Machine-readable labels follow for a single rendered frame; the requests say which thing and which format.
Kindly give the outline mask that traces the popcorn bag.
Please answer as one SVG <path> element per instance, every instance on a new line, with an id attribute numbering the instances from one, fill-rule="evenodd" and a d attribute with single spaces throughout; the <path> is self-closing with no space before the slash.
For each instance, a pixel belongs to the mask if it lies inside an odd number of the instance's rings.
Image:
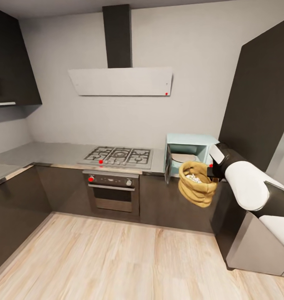
<path id="1" fill-rule="evenodd" d="M 205 163 L 197 161 L 186 161 L 179 167 L 179 191 L 187 200 L 202 208 L 210 205 L 219 181 L 218 178 L 207 177 L 207 167 L 209 166 Z M 188 176 L 194 176 L 200 182 Z"/>

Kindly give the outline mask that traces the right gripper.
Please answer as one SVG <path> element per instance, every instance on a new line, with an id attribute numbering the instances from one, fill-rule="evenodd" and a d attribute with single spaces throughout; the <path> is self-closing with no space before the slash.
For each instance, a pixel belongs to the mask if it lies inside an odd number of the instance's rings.
<path id="1" fill-rule="evenodd" d="M 225 175 L 222 173 L 222 171 L 216 169 L 213 167 L 207 167 L 207 177 L 210 178 L 218 178 L 218 179 L 226 179 Z"/>

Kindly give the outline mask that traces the microwave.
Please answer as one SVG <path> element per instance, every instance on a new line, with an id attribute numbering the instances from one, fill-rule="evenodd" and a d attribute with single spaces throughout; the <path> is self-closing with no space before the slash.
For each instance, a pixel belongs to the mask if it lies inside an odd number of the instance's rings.
<path id="1" fill-rule="evenodd" d="M 165 181 L 170 185 L 172 166 L 180 166 L 186 161 L 202 162 L 213 167 L 213 158 L 209 154 L 212 145 L 219 141 L 212 135 L 167 133 L 165 147 Z"/>

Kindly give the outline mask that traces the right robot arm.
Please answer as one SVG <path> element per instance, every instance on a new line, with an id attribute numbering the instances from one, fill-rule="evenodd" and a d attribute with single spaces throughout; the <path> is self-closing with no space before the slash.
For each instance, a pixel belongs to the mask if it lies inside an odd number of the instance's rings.
<path id="1" fill-rule="evenodd" d="M 259 218 L 284 246 L 284 186 L 259 170 L 226 143 L 212 145 L 207 177 L 227 179 L 238 204 Z"/>

